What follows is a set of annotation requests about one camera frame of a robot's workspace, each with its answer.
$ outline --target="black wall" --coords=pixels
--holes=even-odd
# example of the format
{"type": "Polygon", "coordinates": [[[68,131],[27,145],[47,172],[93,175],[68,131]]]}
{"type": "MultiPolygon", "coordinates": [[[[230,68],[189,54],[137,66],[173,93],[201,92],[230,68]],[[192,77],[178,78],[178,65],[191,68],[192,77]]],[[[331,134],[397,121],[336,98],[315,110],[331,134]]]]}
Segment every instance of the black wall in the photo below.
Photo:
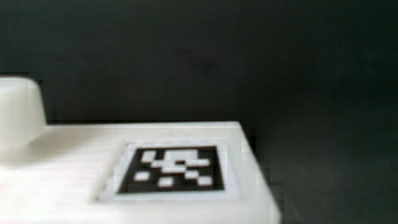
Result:
{"type": "Polygon", "coordinates": [[[398,223],[397,11],[397,1],[4,0],[0,72],[39,81],[54,124],[240,120],[286,223],[398,223]]]}

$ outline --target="white block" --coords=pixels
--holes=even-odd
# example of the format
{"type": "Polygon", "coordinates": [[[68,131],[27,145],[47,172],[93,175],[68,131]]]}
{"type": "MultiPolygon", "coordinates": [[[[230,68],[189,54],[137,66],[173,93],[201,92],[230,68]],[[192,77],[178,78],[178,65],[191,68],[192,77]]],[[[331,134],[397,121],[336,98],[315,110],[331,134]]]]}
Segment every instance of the white block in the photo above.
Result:
{"type": "Polygon", "coordinates": [[[198,178],[198,184],[199,186],[212,186],[214,185],[214,179],[210,176],[201,176],[198,178]]]}
{"type": "Polygon", "coordinates": [[[0,79],[0,116],[0,150],[31,145],[0,156],[0,223],[281,223],[238,122],[45,127],[38,85],[22,78],[0,79]],[[150,152],[134,160],[143,147],[187,151],[166,152],[162,160],[150,152]],[[196,147],[214,148],[219,163],[196,147]],[[182,160],[191,170],[162,174],[182,160]],[[132,161],[143,164],[130,167],[132,161]],[[139,185],[123,182],[130,174],[139,185]],[[121,194],[123,187],[134,193],[121,194]]]}
{"type": "Polygon", "coordinates": [[[159,186],[160,187],[171,187],[173,186],[173,177],[162,177],[160,180],[159,180],[159,186]]]}
{"type": "Polygon", "coordinates": [[[135,181],[146,181],[148,179],[150,179],[150,172],[146,172],[146,171],[137,172],[134,180],[135,181]]]}
{"type": "Polygon", "coordinates": [[[198,172],[198,170],[189,170],[189,171],[185,172],[185,179],[198,179],[198,177],[199,177],[199,172],[198,172]]]}

